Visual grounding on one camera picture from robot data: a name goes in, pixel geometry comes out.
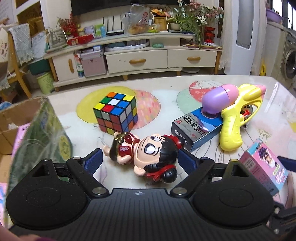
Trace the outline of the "pink blue small box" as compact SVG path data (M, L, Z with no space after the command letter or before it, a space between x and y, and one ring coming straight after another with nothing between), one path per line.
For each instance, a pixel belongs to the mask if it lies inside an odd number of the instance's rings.
M239 161L272 196L283 188L288 171L261 139L258 138Z

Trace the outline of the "blue black medicine box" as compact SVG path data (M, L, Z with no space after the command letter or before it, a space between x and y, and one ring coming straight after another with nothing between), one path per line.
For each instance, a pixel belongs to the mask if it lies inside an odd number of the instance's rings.
M171 124L171 134L184 142L192 152L220 133L223 119L220 114L209 114L202 107L181 116Z

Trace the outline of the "cartoon doll figure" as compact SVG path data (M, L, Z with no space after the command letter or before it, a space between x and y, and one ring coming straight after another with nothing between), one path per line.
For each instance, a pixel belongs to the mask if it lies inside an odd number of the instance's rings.
M137 176L173 183L178 175L178 152L184 145L184 140L174 135L155 133L140 139L130 132L115 132L111 146L104 145L103 153L118 164L132 163Z

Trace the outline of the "open cardboard box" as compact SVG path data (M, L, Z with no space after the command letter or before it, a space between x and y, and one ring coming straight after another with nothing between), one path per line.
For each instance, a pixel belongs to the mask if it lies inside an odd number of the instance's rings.
M39 161L67 161L73 145L46 97L34 97L1 111L1 187L6 193Z

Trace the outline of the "rubiks cube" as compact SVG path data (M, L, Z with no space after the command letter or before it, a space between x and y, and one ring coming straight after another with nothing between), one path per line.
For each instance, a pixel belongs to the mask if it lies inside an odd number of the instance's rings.
M102 132L131 131L138 122L136 98L132 95L110 92L93 108Z

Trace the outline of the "yellow pink water gun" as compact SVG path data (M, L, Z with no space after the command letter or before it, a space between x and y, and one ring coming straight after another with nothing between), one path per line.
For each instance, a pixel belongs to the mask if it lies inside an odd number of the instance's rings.
M223 125L219 144L222 150L232 152L242 146L240 128L259 111L266 87L264 85L224 84L207 92L202 98L203 111L220 114Z

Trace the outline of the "washing machine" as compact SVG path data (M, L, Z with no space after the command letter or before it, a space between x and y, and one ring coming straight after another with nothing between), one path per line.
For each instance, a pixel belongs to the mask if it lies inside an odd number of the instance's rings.
M280 40L271 76L286 89L295 83L295 37L284 30L280 31Z

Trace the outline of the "green waste bin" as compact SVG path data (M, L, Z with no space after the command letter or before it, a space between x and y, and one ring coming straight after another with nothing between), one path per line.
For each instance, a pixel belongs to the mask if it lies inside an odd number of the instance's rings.
M50 94L54 91L54 78L51 72L44 72L36 76L37 82L43 94Z

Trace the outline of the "pink storage box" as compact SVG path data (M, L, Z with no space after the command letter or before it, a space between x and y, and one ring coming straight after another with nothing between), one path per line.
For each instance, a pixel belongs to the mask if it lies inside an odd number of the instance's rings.
M80 57L86 77L104 75L107 73L106 61L102 50L82 53Z

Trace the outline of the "cream tv cabinet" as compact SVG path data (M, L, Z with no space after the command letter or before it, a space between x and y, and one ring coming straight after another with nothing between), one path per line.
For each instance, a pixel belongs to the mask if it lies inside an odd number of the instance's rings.
M121 76L127 80L130 75L175 71L178 76L185 67L210 67L218 73L221 47L206 46L194 48L190 45L193 35L171 32L139 35L118 35L93 40L87 44L62 48L44 56L50 63L55 78L54 86L59 88L102 78ZM147 40L148 45L140 49L105 51L107 72L80 77L75 66L74 53L94 46L107 46L129 41Z

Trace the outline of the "red gift box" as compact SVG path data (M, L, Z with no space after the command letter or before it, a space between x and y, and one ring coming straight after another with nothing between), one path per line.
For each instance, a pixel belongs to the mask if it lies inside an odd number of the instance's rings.
M87 44L87 43L91 42L92 40L94 40L92 34L82 35L82 36L74 37L72 39L67 39L67 44L70 45L70 46L84 45L84 44Z

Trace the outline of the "red vase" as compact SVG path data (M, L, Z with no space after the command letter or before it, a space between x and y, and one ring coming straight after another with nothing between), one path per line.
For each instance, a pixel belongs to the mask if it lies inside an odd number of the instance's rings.
M214 43L214 27L205 27L204 28L204 42L205 43Z

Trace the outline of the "potted flower plant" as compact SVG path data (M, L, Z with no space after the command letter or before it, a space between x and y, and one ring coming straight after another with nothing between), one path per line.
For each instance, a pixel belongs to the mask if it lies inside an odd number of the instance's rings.
M180 29L194 34L196 44L204 44L204 31L209 21L219 22L223 18L224 9L221 6L206 6L198 1L177 1L168 24L179 24Z

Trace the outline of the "framed certificate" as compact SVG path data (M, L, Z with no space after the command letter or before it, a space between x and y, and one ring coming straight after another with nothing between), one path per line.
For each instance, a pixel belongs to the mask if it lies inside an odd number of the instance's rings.
M154 24L158 25L160 32L168 31L168 22L166 16L153 16Z

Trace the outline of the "plastic bag of snacks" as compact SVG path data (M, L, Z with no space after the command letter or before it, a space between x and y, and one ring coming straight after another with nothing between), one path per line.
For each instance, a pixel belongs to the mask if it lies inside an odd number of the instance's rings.
M147 33L149 29L149 8L140 4L133 4L121 21L125 35Z

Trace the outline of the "white air conditioner tower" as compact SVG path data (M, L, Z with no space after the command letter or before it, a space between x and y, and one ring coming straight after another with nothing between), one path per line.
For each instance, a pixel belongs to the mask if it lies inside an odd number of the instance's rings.
M265 34L265 1L224 1L220 61L224 73L259 75Z

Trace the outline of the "black television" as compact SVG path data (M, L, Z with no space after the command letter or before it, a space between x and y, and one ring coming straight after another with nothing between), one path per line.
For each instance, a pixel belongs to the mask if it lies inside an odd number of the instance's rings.
M101 9L115 8L119 6L131 6L132 4L178 4L177 1L174 0L71 0L70 2L74 16Z

